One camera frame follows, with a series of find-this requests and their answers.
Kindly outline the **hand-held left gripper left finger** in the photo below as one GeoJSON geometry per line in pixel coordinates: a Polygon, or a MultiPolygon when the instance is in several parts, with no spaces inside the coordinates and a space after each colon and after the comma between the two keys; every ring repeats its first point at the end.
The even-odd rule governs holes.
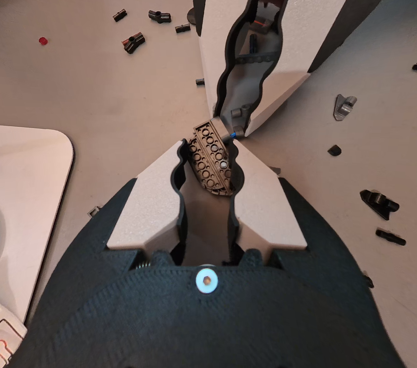
{"type": "Polygon", "coordinates": [[[187,141],[180,140],[137,176],[107,241],[109,249],[151,254],[185,248],[187,217],[180,189],[187,152],[187,141]]]}

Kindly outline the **grey wedge lego piece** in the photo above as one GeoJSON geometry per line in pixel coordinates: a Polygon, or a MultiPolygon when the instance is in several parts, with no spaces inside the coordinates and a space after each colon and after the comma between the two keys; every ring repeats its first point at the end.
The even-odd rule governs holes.
{"type": "Polygon", "coordinates": [[[342,94],[338,94],[335,100],[333,117],[336,121],[342,121],[352,111],[354,105],[357,102],[357,97],[349,96],[344,97],[342,94]]]}

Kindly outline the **black brown angled lego connector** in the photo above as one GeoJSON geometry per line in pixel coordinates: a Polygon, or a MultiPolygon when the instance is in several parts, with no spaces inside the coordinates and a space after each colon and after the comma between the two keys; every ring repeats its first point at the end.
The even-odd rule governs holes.
{"type": "Polygon", "coordinates": [[[143,34],[141,32],[138,32],[129,37],[128,39],[122,41],[122,45],[124,50],[128,54],[133,54],[140,45],[145,43],[145,41],[146,40],[143,34]]]}

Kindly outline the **grey elongated lego piece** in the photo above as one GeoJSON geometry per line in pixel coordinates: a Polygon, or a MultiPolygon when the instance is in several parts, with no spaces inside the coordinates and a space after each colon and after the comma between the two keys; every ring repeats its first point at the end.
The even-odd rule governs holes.
{"type": "Polygon", "coordinates": [[[250,24],[249,29],[255,33],[266,35],[271,27],[273,21],[262,16],[256,16],[255,20],[250,24]]]}

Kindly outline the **white book stand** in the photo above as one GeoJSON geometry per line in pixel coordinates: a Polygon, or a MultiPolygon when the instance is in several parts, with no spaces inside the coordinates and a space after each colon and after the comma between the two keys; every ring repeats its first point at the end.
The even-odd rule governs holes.
{"type": "Polygon", "coordinates": [[[22,323],[72,162],[57,130],[0,127],[0,300],[22,323]]]}

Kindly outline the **large black lego connector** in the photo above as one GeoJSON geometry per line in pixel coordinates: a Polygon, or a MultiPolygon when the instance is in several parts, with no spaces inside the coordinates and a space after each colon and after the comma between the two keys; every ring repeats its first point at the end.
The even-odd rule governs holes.
{"type": "Polygon", "coordinates": [[[390,214],[399,210],[399,204],[378,192],[364,189],[360,192],[362,201],[367,204],[382,219],[388,221],[390,214]]]}

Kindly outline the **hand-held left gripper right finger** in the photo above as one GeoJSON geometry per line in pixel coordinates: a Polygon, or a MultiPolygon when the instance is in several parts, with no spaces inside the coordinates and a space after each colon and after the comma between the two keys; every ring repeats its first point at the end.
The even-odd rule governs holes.
{"type": "Polygon", "coordinates": [[[249,151],[233,141],[228,238],[230,249],[257,249],[270,257],[277,249],[305,250],[307,242],[289,204],[278,175],[249,151]]]}

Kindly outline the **dark grey lego assembly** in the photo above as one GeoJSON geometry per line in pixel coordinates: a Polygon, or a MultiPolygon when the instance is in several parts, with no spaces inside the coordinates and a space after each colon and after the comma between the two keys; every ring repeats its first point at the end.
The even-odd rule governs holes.
{"type": "Polygon", "coordinates": [[[189,140],[189,163],[201,186],[214,195],[231,196],[232,169],[228,144],[244,137],[243,120],[250,105],[231,110],[232,131],[216,116],[197,125],[189,140]]]}

